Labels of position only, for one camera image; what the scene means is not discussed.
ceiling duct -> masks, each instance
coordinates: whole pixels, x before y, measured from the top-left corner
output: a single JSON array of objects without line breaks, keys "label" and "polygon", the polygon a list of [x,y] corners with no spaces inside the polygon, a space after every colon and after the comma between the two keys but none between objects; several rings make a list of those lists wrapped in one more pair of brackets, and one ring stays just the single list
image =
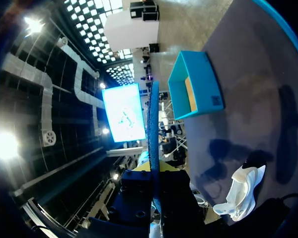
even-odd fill
[{"label": "ceiling duct", "polygon": [[51,78],[37,68],[8,53],[5,57],[2,70],[17,75],[25,80],[43,87],[41,107],[41,136],[43,146],[52,146],[56,142],[56,135],[52,131],[52,95],[53,84]]},{"label": "ceiling duct", "polygon": [[99,78],[99,72],[95,72],[91,69],[91,67],[83,60],[81,60],[80,56],[73,51],[71,47],[68,45],[63,45],[61,49],[69,56],[71,57],[76,63],[76,73],[75,73],[75,81],[74,81],[74,92],[76,97],[84,103],[92,105],[92,111],[93,111],[93,124],[94,124],[94,133],[95,136],[98,136],[101,134],[101,130],[98,127],[98,120],[97,120],[97,111],[96,108],[105,109],[104,102],[88,93],[85,93],[81,89],[81,83],[82,83],[82,75],[83,70],[85,69],[91,76],[93,76],[95,79]]}]

display screen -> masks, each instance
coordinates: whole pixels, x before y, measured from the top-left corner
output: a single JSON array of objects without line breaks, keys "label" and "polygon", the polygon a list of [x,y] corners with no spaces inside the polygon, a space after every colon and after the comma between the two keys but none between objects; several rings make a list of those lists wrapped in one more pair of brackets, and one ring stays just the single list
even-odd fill
[{"label": "display screen", "polygon": [[146,138],[138,84],[102,91],[107,118],[115,142]]}]

gray floor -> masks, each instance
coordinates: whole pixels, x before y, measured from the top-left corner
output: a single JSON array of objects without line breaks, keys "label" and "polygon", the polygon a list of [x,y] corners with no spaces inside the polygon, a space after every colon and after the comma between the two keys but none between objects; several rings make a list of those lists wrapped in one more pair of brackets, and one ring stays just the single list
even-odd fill
[{"label": "gray floor", "polygon": [[157,0],[160,9],[160,53],[151,54],[152,73],[160,90],[181,50],[200,51],[232,0]]},{"label": "gray floor", "polygon": [[298,193],[298,53],[253,1],[231,2],[159,1],[161,53],[151,64],[166,90],[180,50],[207,51],[226,108],[185,120],[191,182],[211,205],[223,203],[231,175],[251,154],[267,162],[258,207]]}]

yellow part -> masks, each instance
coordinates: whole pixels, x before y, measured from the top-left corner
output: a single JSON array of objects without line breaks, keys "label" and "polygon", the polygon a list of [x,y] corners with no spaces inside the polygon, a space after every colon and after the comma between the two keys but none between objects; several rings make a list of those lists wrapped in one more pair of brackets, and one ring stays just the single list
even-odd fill
[{"label": "yellow part", "polygon": [[[179,171],[175,167],[167,164],[165,161],[162,161],[162,160],[159,160],[159,168],[160,168],[160,172],[164,172],[166,170],[169,170],[169,171]],[[150,171],[149,161],[146,162],[146,163],[144,163],[143,165],[140,165],[139,167],[133,169],[133,171],[142,171],[142,170],[147,171],[147,172]]]},{"label": "yellow part", "polygon": [[195,103],[195,98],[194,98],[194,94],[193,94],[193,88],[192,88],[190,77],[187,77],[185,79],[184,83],[185,83],[185,87],[187,88],[191,111],[194,112],[197,110],[197,104]]}]

blue box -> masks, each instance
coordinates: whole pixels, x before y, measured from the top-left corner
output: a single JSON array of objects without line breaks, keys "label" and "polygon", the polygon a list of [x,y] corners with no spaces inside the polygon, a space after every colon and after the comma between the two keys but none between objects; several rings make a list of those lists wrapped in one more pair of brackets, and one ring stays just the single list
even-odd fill
[{"label": "blue box", "polygon": [[[196,110],[191,111],[185,79],[189,76]],[[205,52],[180,51],[168,80],[176,120],[224,109],[218,82]]]}]

